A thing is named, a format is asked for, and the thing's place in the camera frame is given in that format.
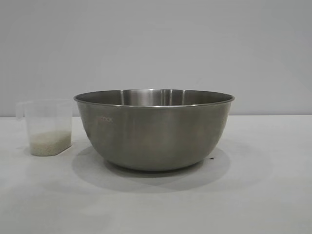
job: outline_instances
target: bowl rim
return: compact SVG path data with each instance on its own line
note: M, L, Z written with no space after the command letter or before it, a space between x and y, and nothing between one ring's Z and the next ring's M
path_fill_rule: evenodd
M79 97L86 95L86 94L91 94L91 93L100 93L100 92L109 92L109 91L131 91L131 90L140 90L140 91L162 91L162 90L177 90L177 91L194 91L194 92L206 92L206 93L215 93L215 94L222 94L226 95L229 97L228 100L225 101L218 101L218 102L210 102L210 103L202 103L202 104L190 104L190 105L173 105L173 106L133 106L133 105L117 105L117 104L105 104L105 103L96 103L96 102L89 102L89 101L83 101L80 100ZM114 90L100 90L100 91L92 91L92 92L87 92L87 93L82 93L74 96L74 100L76 102L84 103L84 104L89 104L89 105L97 105L97 106L104 106L104 107L118 107L118 108L181 108L181 107L200 107L200 106L213 106L213 105L220 105L228 102L232 102L235 100L235 97L230 94L226 93L221 93L221 92L214 92L214 91L204 91L204 90L193 90L193 89L114 89Z

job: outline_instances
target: white tabletop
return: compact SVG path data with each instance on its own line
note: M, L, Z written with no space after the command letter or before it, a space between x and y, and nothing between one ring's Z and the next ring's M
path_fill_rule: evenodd
M104 163L73 121L73 146L37 157L0 119L1 234L312 233L312 116L230 116L203 163L163 175Z

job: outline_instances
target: gray wall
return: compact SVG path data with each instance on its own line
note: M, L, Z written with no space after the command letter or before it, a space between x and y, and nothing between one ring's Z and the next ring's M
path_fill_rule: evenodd
M312 114L311 0L1 0L0 116L108 89L236 96L231 114Z

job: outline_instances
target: stainless steel bowl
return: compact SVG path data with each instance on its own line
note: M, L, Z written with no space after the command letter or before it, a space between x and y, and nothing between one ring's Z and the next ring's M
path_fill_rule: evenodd
M173 89L80 94L85 132L95 150L116 165L166 171L203 160L217 145L234 97Z

